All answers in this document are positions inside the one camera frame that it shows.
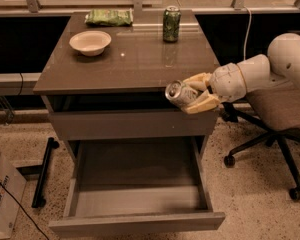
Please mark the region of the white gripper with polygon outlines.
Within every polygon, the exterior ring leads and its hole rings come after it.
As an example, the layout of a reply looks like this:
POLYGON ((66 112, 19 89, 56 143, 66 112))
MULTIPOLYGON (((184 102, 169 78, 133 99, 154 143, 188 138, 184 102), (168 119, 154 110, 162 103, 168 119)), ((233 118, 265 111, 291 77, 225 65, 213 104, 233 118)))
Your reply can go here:
POLYGON ((218 67, 212 74, 199 73, 184 80, 192 88, 204 92, 209 84, 214 95, 202 94, 194 103, 182 108, 197 114, 216 108, 221 102, 234 102, 246 95, 246 84, 240 68, 233 63, 218 67))

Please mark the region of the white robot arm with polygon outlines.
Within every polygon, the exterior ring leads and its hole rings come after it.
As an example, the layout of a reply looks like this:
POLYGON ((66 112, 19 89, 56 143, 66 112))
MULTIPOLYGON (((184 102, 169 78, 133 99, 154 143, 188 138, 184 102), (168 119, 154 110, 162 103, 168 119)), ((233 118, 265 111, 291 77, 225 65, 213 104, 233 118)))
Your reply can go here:
POLYGON ((300 35, 281 34, 271 41, 266 55, 228 63, 213 73, 199 73, 184 82, 201 91, 195 101, 181 108, 187 114, 212 110, 252 91, 282 87, 288 82, 300 91, 300 35))

